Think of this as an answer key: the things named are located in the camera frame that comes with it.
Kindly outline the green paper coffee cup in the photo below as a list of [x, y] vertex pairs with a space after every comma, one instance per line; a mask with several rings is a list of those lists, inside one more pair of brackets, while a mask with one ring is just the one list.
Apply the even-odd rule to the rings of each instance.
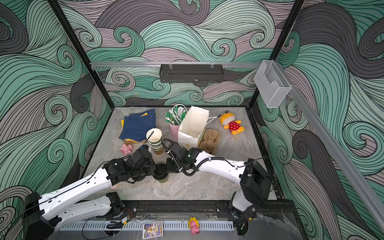
[[166, 183], [166, 182], [168, 181], [168, 179], [169, 179], [169, 176], [168, 176], [168, 175], [166, 175], [165, 177], [162, 177], [162, 178], [156, 178], [156, 180], [157, 180], [159, 183], [161, 183], [161, 184]]

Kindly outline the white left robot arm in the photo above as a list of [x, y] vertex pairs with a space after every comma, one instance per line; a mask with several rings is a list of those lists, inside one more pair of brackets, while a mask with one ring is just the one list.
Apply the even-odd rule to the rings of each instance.
[[108, 193], [91, 201], [83, 199], [120, 182], [135, 183], [154, 173], [148, 146], [134, 153], [103, 162], [93, 174], [51, 193], [32, 193], [25, 198], [22, 213], [23, 238], [45, 240], [61, 227], [91, 217], [112, 218], [124, 211], [118, 193]]

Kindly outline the black coffee cup lid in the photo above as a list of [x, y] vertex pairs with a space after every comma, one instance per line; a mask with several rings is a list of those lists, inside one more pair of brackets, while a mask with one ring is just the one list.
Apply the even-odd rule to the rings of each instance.
[[168, 173], [168, 169], [167, 169], [166, 164], [160, 163], [160, 164], [155, 165], [155, 169], [154, 169], [154, 173], [153, 173], [154, 179], [163, 180], [166, 177], [168, 177], [168, 175], [169, 175], [169, 173]]

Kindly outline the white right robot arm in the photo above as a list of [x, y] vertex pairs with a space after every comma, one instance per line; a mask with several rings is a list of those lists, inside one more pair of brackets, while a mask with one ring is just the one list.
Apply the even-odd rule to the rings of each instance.
[[162, 140], [162, 145], [175, 162], [177, 172], [189, 177], [198, 171], [208, 172], [240, 185], [242, 192], [235, 193], [232, 198], [232, 206], [238, 211], [245, 212], [252, 205], [267, 205], [273, 180], [257, 159], [248, 159], [246, 162], [227, 160], [197, 148], [187, 150], [169, 139]]

